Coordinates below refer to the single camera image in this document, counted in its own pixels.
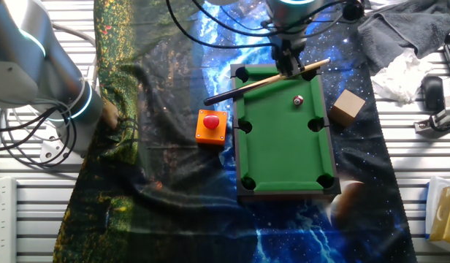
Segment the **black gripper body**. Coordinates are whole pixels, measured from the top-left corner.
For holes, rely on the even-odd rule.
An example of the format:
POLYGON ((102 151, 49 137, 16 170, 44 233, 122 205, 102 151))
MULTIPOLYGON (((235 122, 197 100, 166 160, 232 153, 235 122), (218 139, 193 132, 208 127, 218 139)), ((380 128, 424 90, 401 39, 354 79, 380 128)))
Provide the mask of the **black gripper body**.
POLYGON ((306 38, 302 39, 281 39, 272 38, 272 59, 275 61, 284 58, 293 58, 297 63, 300 62, 300 53, 305 49, 306 38))

